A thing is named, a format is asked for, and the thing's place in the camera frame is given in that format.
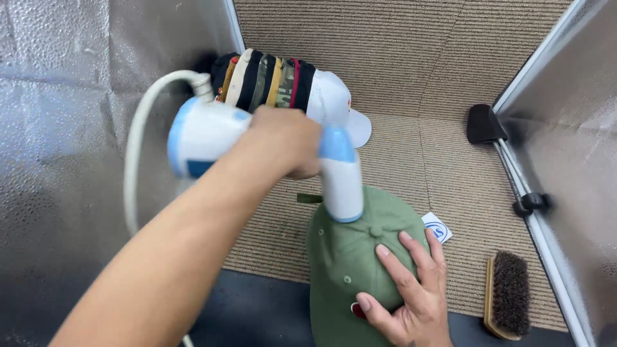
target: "human hand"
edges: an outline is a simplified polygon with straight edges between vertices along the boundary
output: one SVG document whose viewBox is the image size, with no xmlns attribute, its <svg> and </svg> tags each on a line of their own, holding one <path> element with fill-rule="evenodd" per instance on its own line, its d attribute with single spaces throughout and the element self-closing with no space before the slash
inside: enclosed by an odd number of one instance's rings
<svg viewBox="0 0 617 347">
<path fill-rule="evenodd" d="M 399 240 L 418 266 L 420 283 L 384 245 L 377 245 L 375 252 L 392 276 L 405 304 L 390 314 L 374 297 L 359 293 L 356 300 L 369 323 L 397 346 L 449 347 L 452 346 L 448 331 L 445 286 L 447 268 L 441 243 L 433 231 L 425 230 L 431 248 L 429 255 L 417 240 L 406 232 L 399 233 Z"/>
<path fill-rule="evenodd" d="M 265 146 L 269 156 L 284 163 L 285 174 L 295 179 L 319 173 L 317 159 L 321 126 L 297 109 L 260 106 L 255 110 L 247 133 Z"/>
</svg>

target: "blue logo sticker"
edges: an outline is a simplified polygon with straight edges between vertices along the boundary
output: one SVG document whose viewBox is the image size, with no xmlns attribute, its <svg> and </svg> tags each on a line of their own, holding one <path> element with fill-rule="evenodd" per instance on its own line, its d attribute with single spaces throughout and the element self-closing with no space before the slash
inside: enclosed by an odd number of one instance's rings
<svg viewBox="0 0 617 347">
<path fill-rule="evenodd" d="M 439 242 L 443 242 L 445 237 L 448 235 L 447 228 L 443 223 L 439 222 L 428 222 L 425 224 L 427 228 L 431 228 L 433 230 L 433 234 L 439 240 Z"/>
</svg>

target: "metal panel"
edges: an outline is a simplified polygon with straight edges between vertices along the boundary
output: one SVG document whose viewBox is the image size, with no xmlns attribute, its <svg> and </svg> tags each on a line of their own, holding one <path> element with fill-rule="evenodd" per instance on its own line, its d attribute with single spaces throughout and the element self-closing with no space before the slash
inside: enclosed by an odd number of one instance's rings
<svg viewBox="0 0 617 347">
<path fill-rule="evenodd" d="M 123 153 L 163 74 L 238 50 L 230 1 L 0 1 L 0 345 L 45 345 L 128 240 Z M 184 85 L 151 115 L 142 221 L 175 197 L 165 142 Z"/>
<path fill-rule="evenodd" d="M 496 104 L 523 173 L 555 204 L 542 233 L 598 346 L 617 346 L 616 16 L 616 1 L 580 1 Z"/>
</svg>

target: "white hose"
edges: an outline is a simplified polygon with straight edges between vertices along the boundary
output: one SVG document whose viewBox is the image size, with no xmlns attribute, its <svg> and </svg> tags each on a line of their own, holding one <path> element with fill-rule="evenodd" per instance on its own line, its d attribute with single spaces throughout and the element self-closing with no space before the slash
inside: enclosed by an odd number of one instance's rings
<svg viewBox="0 0 617 347">
<path fill-rule="evenodd" d="M 141 98 L 137 110 L 135 111 L 133 121 L 131 122 L 131 128 L 128 132 L 124 164 L 124 214 L 126 227 L 131 237 L 135 236 L 139 231 L 137 177 L 146 121 L 156 97 L 168 83 L 175 80 L 186 80 L 191 84 L 195 95 L 206 98 L 206 101 L 211 101 L 213 99 L 210 75 L 206 73 L 199 74 L 190 70 L 175 71 L 161 77 L 148 88 L 143 98 Z M 193 347 L 193 342 L 189 335 L 185 335 L 182 338 L 182 342 L 184 343 L 184 347 Z"/>
</svg>

